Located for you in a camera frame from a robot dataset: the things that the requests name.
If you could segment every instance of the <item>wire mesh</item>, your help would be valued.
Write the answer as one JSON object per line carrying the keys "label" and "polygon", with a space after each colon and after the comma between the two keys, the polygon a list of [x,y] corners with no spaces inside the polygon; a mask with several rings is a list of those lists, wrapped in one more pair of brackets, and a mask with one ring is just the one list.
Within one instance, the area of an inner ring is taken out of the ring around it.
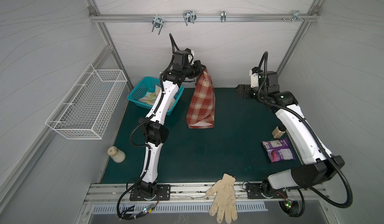
{"label": "wire mesh", "polygon": [[127,83],[122,70],[93,70],[53,130],[67,139],[101,139]]}

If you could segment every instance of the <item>red plaid cloth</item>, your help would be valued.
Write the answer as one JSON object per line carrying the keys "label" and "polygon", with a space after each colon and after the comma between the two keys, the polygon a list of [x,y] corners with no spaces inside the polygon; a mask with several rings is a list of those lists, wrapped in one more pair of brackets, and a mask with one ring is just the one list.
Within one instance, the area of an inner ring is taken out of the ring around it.
{"label": "red plaid cloth", "polygon": [[196,89],[188,109],[187,124],[189,128],[213,128],[214,121],[214,85],[208,71],[204,70],[197,79]]}

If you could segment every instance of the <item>blue basket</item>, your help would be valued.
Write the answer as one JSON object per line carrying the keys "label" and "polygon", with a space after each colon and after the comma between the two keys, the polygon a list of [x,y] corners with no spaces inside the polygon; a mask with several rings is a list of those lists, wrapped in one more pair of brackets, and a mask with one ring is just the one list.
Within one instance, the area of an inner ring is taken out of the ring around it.
{"label": "blue basket", "polygon": [[[127,99],[130,102],[134,102],[137,106],[141,106],[141,107],[144,107],[144,108],[147,108],[147,109],[151,109],[152,108],[151,105],[139,102],[137,100],[139,100],[142,97],[145,97],[147,92],[155,92],[156,85],[158,85],[160,87],[159,79],[154,78],[154,77],[144,77],[141,80],[141,82],[139,84],[137,84],[137,86],[128,95]],[[167,115],[170,115],[172,113],[172,111],[175,108],[176,103],[179,101],[179,98],[180,98],[181,94],[183,93],[183,91],[184,91],[184,87],[181,86],[179,88],[179,91],[174,96],[175,103],[173,104],[171,109],[169,109],[167,111]]]}

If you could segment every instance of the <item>glove cuff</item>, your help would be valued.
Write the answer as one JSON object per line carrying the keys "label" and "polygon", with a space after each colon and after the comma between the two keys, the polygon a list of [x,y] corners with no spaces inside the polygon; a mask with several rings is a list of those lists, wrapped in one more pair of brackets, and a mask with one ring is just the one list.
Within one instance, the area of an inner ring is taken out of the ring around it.
{"label": "glove cuff", "polygon": [[227,173],[224,173],[223,175],[223,181],[233,186],[235,184],[236,179],[233,176],[228,175]]}

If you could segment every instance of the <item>glove finger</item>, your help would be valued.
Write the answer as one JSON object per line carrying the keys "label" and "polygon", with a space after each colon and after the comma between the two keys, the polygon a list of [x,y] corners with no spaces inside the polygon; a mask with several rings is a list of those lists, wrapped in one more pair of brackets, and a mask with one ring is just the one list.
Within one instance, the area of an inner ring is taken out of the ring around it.
{"label": "glove finger", "polygon": [[209,188],[206,192],[205,192],[205,195],[206,196],[213,196],[213,194],[215,194],[218,190],[218,188],[221,186],[222,184],[222,180],[218,180],[211,188]]}
{"label": "glove finger", "polygon": [[237,209],[236,209],[236,203],[229,204],[231,209],[231,216],[234,221],[237,220]]}
{"label": "glove finger", "polygon": [[230,224],[232,222],[231,208],[230,205],[225,206],[225,222]]}
{"label": "glove finger", "polygon": [[218,211],[217,211],[217,217],[216,217],[217,223],[221,223],[223,221],[224,212],[225,212],[225,206],[220,205],[218,207]]}
{"label": "glove finger", "polygon": [[214,216],[216,214],[217,209],[218,209],[218,205],[219,205],[218,200],[215,198],[214,203],[212,204],[211,208],[209,209],[209,214],[211,216]]}

